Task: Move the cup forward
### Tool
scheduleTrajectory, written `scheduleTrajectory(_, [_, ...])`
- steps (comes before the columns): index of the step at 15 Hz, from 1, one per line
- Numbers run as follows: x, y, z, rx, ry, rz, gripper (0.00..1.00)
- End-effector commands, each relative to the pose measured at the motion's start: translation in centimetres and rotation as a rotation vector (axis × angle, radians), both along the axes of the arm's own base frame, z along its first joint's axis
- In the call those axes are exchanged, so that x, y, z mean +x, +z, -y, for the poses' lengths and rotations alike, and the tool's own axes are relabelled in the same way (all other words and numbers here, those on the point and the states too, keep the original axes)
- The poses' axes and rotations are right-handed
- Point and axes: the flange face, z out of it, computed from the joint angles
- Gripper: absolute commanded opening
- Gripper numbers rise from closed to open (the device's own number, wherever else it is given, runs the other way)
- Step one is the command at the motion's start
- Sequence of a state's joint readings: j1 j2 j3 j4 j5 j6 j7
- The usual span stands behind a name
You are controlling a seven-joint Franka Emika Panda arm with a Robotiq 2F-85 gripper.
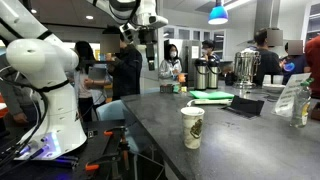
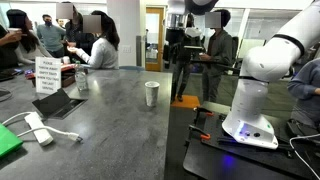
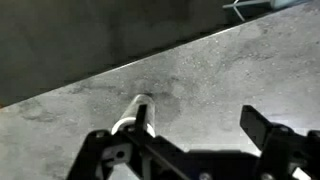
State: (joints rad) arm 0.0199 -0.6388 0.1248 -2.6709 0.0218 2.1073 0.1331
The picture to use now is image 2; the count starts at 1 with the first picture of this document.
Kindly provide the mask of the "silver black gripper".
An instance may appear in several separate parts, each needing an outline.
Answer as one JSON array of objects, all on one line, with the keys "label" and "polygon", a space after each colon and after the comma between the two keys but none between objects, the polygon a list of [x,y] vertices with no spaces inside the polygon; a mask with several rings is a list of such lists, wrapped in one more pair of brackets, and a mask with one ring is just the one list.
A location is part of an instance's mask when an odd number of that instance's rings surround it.
[{"label": "silver black gripper", "polygon": [[168,29],[180,30],[186,27],[185,0],[168,0],[165,25]]}]

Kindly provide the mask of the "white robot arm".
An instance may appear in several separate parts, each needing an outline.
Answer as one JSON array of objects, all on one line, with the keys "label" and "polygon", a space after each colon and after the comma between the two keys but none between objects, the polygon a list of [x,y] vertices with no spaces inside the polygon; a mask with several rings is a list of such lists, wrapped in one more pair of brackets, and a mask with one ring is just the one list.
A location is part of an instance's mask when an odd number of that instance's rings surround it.
[{"label": "white robot arm", "polygon": [[320,0],[313,0],[263,46],[243,58],[232,106],[223,130],[242,144],[268,149],[279,146],[271,123],[261,114],[268,84],[288,72],[320,38]]}]

